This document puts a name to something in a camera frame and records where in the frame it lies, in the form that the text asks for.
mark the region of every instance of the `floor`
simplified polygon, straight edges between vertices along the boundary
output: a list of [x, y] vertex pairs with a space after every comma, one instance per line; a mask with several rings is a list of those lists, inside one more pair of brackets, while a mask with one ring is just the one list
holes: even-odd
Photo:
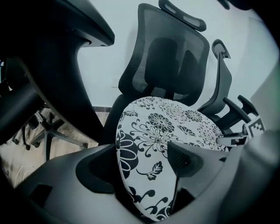
[[[42, 114], [46, 118], [48, 118], [50, 112], [50, 109], [45, 108], [42, 111]], [[104, 125], [109, 113], [97, 112], [96, 114], [100, 122]], [[27, 125], [25, 128], [25, 137], [27, 144], [42, 130], [43, 127], [41, 125], [39, 125], [35, 130], [32, 130], [29, 125]], [[76, 140], [88, 143], [89, 148], [95, 147], [98, 144], [94, 140], [89, 139], [74, 130], [72, 126], [67, 123], [63, 124], [58, 129], [58, 131]], [[21, 131], [18, 133], [17, 139], [19, 140], [18, 145], [9, 140], [6, 144], [0, 146], [2, 169], [5, 171], [10, 184], [14, 188], [44, 163], [44, 144], [40, 144], [38, 148], [31, 146], [30, 150], [26, 150], [25, 145], [22, 142]], [[79, 150], [80, 148], [77, 145], [65, 142], [57, 138], [53, 138], [50, 158], [73, 153]]]

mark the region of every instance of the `chair backrest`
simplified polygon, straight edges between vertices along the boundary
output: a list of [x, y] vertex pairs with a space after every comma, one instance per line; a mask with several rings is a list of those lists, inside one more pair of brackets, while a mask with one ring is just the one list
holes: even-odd
[[212, 116], [221, 112], [225, 107], [223, 99], [228, 97], [231, 87], [232, 76], [224, 62], [223, 54], [218, 54], [218, 69], [215, 91], [205, 104], [203, 104], [198, 111], [206, 116]]
[[125, 95], [192, 105], [204, 86], [209, 48], [192, 27], [157, 7], [140, 4], [136, 44], [119, 89]]

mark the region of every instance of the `seat cushion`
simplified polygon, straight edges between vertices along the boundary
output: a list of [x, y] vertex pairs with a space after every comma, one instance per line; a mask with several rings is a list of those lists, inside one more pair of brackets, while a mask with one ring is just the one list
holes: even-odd
[[167, 142], [228, 151], [216, 143], [222, 133], [200, 112], [177, 101], [144, 97], [123, 111], [116, 134], [119, 169], [127, 192], [146, 217], [169, 215], [176, 176], [167, 160]]

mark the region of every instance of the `chair leg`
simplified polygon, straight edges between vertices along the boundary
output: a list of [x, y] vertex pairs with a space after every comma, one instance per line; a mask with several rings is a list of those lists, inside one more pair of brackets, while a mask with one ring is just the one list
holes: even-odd
[[49, 124], [52, 124], [53, 123], [53, 119], [54, 119], [54, 115], [53, 113], [49, 113]]
[[26, 141], [25, 141], [25, 125], [21, 128], [21, 131], [22, 131], [22, 141], [23, 141], [23, 144], [27, 145]]
[[17, 132], [14, 134], [13, 138], [12, 138], [12, 142], [15, 143], [16, 145], [18, 144], [18, 140], [16, 139], [16, 137], [17, 137], [17, 135], [18, 135], [18, 132], [19, 132], [19, 131], [17, 131]]
[[64, 124], [64, 121], [62, 119], [58, 119], [57, 121], [52, 123], [52, 129], [57, 131], [63, 124]]
[[45, 146], [44, 146], [44, 159], [45, 162], [47, 162], [49, 160], [49, 156], [51, 153], [51, 145], [52, 145], [52, 139], [53, 139], [53, 135], [50, 134], [46, 134], [44, 142], [45, 142]]
[[62, 139], [62, 140], [64, 140], [64, 141], [66, 141], [66, 142], [70, 142], [70, 143], [72, 143], [72, 144], [78, 145], [78, 146], [83, 147], [83, 148], [87, 148], [87, 147], [88, 147], [88, 144], [87, 144], [87, 143], [83, 143], [83, 142], [80, 142], [80, 141], [75, 140], [75, 139], [73, 139], [73, 138], [70, 138], [70, 137], [68, 137], [68, 136], [66, 136], [66, 135], [63, 135], [62, 133], [60, 133], [60, 132], [58, 132], [58, 131], [55, 131], [55, 130], [54, 130], [54, 131], [52, 131], [52, 133], [53, 133], [54, 137], [57, 137], [57, 138], [59, 138], [59, 139]]
[[41, 131], [31, 142], [31, 145], [43, 140], [45, 138], [45, 130]]

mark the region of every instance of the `chair base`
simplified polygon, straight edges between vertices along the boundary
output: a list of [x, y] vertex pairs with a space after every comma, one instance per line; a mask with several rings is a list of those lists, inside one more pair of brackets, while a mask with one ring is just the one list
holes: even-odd
[[35, 146], [36, 148], [39, 147], [40, 141], [44, 140], [44, 159], [45, 161], [49, 160], [50, 156], [50, 150], [51, 150], [51, 144], [52, 139], [54, 137], [62, 139], [66, 142], [70, 142], [72, 144], [80, 146], [80, 149], [87, 149], [88, 144], [84, 142], [80, 142], [78, 140], [75, 140], [73, 138], [70, 138], [57, 130], [64, 124], [64, 121], [61, 119], [58, 119], [57, 121], [53, 122], [53, 114], [50, 114], [49, 117], [49, 123], [47, 123], [45, 120], [42, 122], [42, 126], [45, 128], [43, 131], [41, 131], [31, 142], [30, 144]]
[[[16, 133], [14, 134], [13, 138], [12, 138], [12, 142], [15, 143], [16, 145], [18, 145], [18, 143], [19, 143], [19, 141], [18, 141], [18, 139], [17, 139], [17, 135], [18, 135], [19, 131], [16, 132]], [[21, 132], [22, 132], [22, 142], [23, 142], [23, 144], [25, 145], [25, 149], [26, 149], [26, 150], [30, 150], [30, 145], [28, 145], [28, 144], [26, 143], [26, 140], [25, 140], [25, 125], [23, 125], [23, 127], [21, 128]]]

